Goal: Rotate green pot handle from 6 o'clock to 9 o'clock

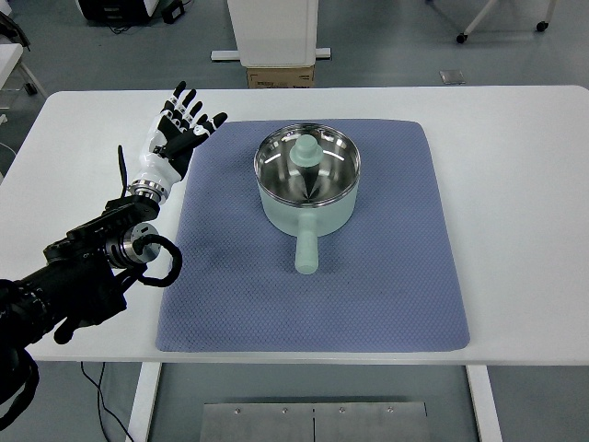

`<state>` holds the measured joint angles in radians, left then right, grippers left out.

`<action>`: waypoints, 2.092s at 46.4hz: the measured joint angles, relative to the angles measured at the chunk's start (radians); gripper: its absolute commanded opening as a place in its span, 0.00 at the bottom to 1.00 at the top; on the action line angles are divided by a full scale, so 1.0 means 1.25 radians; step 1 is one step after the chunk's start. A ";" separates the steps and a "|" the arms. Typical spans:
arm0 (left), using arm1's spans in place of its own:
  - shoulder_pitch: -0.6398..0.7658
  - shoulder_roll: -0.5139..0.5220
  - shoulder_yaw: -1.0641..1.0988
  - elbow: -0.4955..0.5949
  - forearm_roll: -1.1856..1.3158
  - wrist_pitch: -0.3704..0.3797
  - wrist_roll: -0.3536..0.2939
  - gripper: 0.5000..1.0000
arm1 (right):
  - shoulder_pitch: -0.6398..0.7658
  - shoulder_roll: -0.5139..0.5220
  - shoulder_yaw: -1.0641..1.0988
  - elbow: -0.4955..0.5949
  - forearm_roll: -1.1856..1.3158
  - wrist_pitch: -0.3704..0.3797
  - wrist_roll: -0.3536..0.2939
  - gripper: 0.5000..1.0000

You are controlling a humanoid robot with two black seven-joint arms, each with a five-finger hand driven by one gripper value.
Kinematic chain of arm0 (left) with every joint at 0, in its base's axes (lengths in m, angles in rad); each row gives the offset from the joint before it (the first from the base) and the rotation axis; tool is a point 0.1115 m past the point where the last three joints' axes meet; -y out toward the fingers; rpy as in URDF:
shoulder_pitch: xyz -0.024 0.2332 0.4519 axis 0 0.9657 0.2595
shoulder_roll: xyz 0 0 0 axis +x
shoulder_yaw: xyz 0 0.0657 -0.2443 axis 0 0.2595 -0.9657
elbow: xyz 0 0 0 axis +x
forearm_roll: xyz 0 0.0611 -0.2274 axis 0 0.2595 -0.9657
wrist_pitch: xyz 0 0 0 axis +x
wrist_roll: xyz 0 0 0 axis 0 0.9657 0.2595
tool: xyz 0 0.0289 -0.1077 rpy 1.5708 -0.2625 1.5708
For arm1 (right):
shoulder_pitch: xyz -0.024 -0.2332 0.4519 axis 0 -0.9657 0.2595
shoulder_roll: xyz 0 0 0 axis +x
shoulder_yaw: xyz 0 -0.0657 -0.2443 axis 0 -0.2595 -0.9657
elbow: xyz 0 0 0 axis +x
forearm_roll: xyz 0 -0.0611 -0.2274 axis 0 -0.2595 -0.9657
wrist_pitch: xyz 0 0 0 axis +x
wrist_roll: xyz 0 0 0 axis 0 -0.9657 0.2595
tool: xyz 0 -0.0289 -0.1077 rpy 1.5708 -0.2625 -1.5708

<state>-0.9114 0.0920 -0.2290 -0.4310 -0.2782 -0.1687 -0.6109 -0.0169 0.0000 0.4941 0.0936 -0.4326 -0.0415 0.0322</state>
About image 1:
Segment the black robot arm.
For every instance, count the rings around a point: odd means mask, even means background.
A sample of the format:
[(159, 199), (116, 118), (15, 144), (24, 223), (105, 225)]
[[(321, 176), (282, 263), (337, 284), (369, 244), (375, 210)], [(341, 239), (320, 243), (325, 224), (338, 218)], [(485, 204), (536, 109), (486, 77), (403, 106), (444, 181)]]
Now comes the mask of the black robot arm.
[(167, 287), (182, 266), (179, 248), (151, 226), (158, 203), (144, 191), (107, 202), (103, 213), (44, 250), (46, 265), (1, 282), (1, 401), (9, 427), (29, 407), (40, 381), (29, 345), (51, 332), (68, 343), (78, 328), (99, 325), (126, 308), (135, 283)]

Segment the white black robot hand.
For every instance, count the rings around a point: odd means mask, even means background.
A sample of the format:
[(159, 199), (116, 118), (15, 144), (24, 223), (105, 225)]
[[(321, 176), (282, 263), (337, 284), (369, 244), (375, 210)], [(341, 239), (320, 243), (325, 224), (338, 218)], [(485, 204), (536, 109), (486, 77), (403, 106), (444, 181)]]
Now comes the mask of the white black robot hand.
[(181, 81), (165, 101), (148, 130), (140, 170), (129, 187), (131, 194), (163, 204), (172, 187), (185, 178), (193, 150), (227, 120), (224, 112), (212, 117), (203, 113), (196, 96), (197, 91), (187, 89)]

